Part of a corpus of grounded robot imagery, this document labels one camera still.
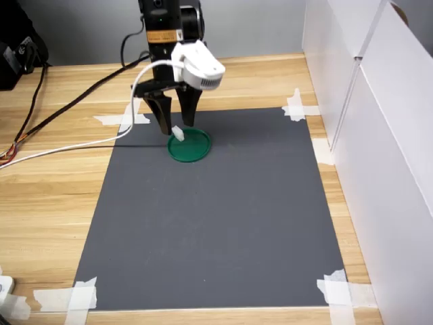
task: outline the small white block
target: small white block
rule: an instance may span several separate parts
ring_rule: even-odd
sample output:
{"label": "small white block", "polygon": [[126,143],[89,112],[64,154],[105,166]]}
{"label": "small white block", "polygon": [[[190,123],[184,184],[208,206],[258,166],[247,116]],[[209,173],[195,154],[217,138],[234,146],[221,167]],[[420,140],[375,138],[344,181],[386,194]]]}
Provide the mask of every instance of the small white block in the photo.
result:
{"label": "small white block", "polygon": [[14,290],[14,279],[10,276],[0,276],[0,305],[2,305],[6,296],[10,295]]}
{"label": "small white block", "polygon": [[171,131],[173,131],[173,134],[175,135],[176,139],[178,139],[180,142],[185,140],[185,135],[183,134],[183,131],[180,127],[175,125],[171,128]]}

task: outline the green lid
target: green lid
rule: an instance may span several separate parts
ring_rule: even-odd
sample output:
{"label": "green lid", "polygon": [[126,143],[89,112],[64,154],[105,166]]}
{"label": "green lid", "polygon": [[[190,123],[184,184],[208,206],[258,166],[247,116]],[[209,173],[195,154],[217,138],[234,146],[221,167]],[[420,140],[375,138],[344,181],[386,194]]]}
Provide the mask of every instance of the green lid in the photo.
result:
{"label": "green lid", "polygon": [[170,156],[182,163],[193,163],[203,159],[209,152],[209,135],[198,129],[184,129],[185,140],[180,142],[174,135],[168,139],[167,148]]}

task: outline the white cable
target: white cable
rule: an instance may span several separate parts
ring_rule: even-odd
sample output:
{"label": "white cable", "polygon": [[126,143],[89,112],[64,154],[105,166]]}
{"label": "white cable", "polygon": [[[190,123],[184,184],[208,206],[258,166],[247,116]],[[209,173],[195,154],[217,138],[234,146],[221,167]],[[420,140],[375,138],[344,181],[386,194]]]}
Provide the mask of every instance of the white cable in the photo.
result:
{"label": "white cable", "polygon": [[30,156],[24,157],[24,158],[20,158],[17,160],[13,160],[9,163],[7,163],[6,165],[0,166],[0,169],[12,166],[14,164],[18,164],[22,161],[28,160],[28,159],[32,159],[32,158],[37,158],[37,157],[41,157],[41,156],[45,156],[47,154],[53,154],[55,152],[60,152],[60,151],[65,151],[65,150],[71,150],[71,149],[77,149],[77,148],[81,148],[81,147],[87,147],[87,146],[94,146],[95,144],[102,144],[104,142],[110,142],[113,140],[117,140],[120,139],[124,136],[126,136],[128,133],[130,133],[133,129],[133,125],[135,123],[135,116],[134,116],[134,93],[135,93],[135,89],[137,88],[137,84],[138,82],[140,82],[140,79],[142,78],[142,76],[149,71],[152,68],[155,68],[156,66],[174,66],[177,68],[184,68],[184,64],[182,62],[173,62],[171,60],[159,60],[159,61],[155,61],[149,65],[147,65],[137,76],[137,78],[134,81],[133,84],[133,88],[131,90],[131,116],[132,116],[132,124],[130,125],[130,127],[122,134],[117,135],[116,137],[111,137],[110,139],[104,139],[104,140],[97,140],[97,141],[92,141],[92,142],[87,142],[87,143],[83,143],[83,144],[74,144],[72,146],[66,146],[66,147],[62,147],[62,148],[58,148],[58,149],[52,149],[52,150],[48,150],[48,151],[44,151],[44,152],[40,152],[38,154],[32,154]]}

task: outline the electronic device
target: electronic device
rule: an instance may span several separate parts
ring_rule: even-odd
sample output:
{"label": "electronic device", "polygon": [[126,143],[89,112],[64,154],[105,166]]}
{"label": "electronic device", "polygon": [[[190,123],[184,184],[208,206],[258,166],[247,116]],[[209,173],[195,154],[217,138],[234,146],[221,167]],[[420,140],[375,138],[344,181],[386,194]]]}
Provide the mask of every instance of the electronic device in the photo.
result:
{"label": "electronic device", "polygon": [[11,90],[23,74],[48,60],[48,49],[15,0],[0,3],[0,90]]}
{"label": "electronic device", "polygon": [[154,78],[138,84],[135,92],[136,97],[148,104],[163,134],[170,135],[172,100],[164,91],[176,89],[183,123],[192,127],[202,91],[218,87],[225,69],[202,42],[204,19],[200,1],[139,0],[139,7],[150,60],[185,60],[184,69],[155,67]]}

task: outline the wooden tabletop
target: wooden tabletop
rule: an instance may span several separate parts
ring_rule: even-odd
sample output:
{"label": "wooden tabletop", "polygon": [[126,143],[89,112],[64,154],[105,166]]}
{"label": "wooden tabletop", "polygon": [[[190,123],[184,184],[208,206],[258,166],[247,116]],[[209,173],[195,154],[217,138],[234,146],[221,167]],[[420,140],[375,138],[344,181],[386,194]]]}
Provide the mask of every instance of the wooden tabletop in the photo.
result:
{"label": "wooden tabletop", "polygon": [[[227,72],[216,91],[204,92],[198,110],[278,107],[299,88],[304,105],[317,105],[302,53],[221,60]],[[130,84],[144,64],[126,71],[58,117],[26,142],[17,158],[69,144],[116,135],[95,115],[123,114]],[[30,124],[72,101],[118,64],[58,66],[48,70]],[[13,91],[0,92],[0,151],[21,127],[41,69],[23,76]],[[179,111],[173,92],[172,111]],[[146,105],[140,112],[150,113]],[[312,138],[326,138],[320,116],[308,116]],[[72,286],[112,149],[52,154],[0,171],[0,266],[16,280],[15,295],[32,307],[28,321],[14,324],[63,324],[62,313],[41,313],[34,289]],[[334,166],[319,164],[348,280],[369,283],[357,236]],[[356,308],[357,324],[381,324],[377,309]],[[88,324],[331,324],[328,307],[90,311]]]}

